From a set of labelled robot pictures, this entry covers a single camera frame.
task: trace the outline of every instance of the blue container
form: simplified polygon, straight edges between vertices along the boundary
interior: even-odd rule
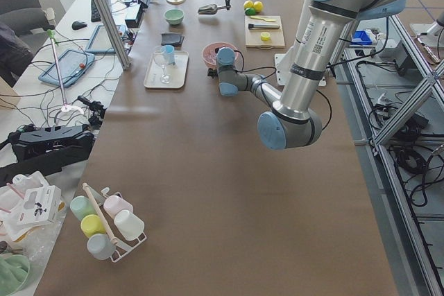
[[[354,45],[371,45],[372,40],[366,31],[356,31],[352,38],[352,43]]]

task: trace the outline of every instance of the white tray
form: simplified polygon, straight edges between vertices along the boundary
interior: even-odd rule
[[[154,89],[179,89],[185,84],[185,75],[187,74],[188,52],[174,51],[176,59],[175,65],[167,65],[166,70],[169,73],[169,83],[160,82],[162,68],[158,66],[153,57],[150,59],[148,70],[146,71],[144,86]]]

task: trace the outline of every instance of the black mouse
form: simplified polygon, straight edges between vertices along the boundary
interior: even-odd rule
[[[75,31],[78,31],[79,29],[82,29],[86,26],[87,24],[83,21],[74,21],[71,25],[71,28],[73,28]]]

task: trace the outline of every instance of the pink bowl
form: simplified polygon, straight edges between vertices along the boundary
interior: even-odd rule
[[[202,58],[203,61],[205,62],[205,65],[207,65],[209,69],[216,68],[216,49],[222,48],[224,46],[227,46],[233,50],[237,50],[237,48],[233,44],[227,42],[215,42],[208,44],[205,48],[203,48]],[[235,59],[237,59],[239,53],[235,52],[234,54],[235,54]]]

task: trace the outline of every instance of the office chair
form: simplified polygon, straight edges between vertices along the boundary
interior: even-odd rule
[[[48,38],[46,32],[33,31],[54,29],[54,20],[53,9],[43,10],[39,0],[0,0],[0,21],[13,29],[32,52],[36,52]]]

